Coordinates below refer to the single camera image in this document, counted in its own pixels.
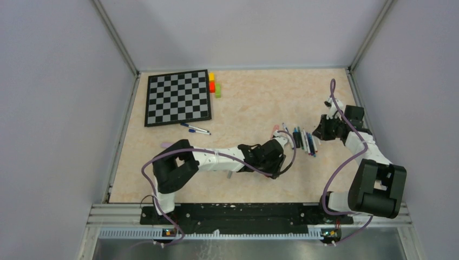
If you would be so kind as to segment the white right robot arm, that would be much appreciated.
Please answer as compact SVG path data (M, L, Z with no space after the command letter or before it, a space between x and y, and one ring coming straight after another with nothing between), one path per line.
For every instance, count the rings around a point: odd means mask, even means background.
M398 216L406 181L406 169L393 164L378 148L371 131L364 127L364 108L335 106L320 118L313 136L322 141L339 139L352 153L346 164L356 161L357 172L347 192L330 192L327 181L317 208L318 218L332 223L339 215L367 213L394 219Z

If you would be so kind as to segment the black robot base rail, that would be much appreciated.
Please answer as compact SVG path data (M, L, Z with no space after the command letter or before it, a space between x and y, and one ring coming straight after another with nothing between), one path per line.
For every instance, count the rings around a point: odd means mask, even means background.
M326 214L318 203L182 203L161 216L155 207L144 206L142 225L177 223L185 234L208 234L219 230L223 235L301 234L310 225L353 224L350 216Z

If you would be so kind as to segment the dark blue pen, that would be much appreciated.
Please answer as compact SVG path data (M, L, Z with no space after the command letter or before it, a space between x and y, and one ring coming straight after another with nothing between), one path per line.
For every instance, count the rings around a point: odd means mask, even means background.
M312 156L314 156L313 143L312 143L312 140L311 140L311 138L310 138L310 135L309 135L308 132L306 132L305 135L306 135L306 140L307 140L307 142L308 142L308 147L309 147L309 151L310 151L309 153L310 153Z

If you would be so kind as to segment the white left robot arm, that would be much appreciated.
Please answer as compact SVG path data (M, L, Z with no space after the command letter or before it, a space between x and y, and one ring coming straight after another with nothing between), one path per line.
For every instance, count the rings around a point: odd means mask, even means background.
M156 180L153 217L161 224L173 219L175 193L199 172L258 172L272 179L283 173L287 139L273 137L263 145L204 149L182 139L158 154L153 165Z

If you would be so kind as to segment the red capped white pen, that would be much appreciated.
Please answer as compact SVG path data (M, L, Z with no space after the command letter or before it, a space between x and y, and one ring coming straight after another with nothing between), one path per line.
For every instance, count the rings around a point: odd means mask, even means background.
M311 136L311 140L312 140L312 143L313 143L314 153L317 154L318 148L317 148L317 144L316 144L316 141L315 141L315 138L314 138L313 135Z

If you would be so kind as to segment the white grey marker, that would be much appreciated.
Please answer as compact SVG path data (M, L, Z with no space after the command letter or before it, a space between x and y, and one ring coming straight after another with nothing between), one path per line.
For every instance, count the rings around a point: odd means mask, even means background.
M309 153L310 151L309 151L309 147L308 147L308 142L306 140L306 135L305 135L306 131L305 131L304 128L302 129L302 133L303 133L303 141L304 141L305 151L308 153L308 155L311 155Z

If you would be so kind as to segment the green transparent pen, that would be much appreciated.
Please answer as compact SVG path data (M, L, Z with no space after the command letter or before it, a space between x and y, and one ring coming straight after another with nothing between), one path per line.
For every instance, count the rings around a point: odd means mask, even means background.
M302 131L301 131L299 126L297 127L297 132L298 132L298 140L300 142L301 148L302 148L302 150L304 150L305 147L304 147L304 141L303 141L303 133L302 133Z

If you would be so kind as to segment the black blue highlighter marker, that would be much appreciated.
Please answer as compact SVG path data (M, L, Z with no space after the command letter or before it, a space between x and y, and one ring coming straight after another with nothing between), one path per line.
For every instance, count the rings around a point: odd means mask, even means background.
M301 148L300 142L298 140L298 132L297 132L296 127L294 128L294 131L293 131L293 138L294 138L294 143L296 145L296 148Z

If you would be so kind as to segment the pink highlighter marker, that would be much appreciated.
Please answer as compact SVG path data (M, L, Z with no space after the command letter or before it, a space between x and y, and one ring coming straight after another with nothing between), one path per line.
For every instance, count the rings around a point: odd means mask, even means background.
M271 136L274 136L274 133L276 131L278 131L280 129L279 125L274 125L273 129L272 129L272 133L271 133Z

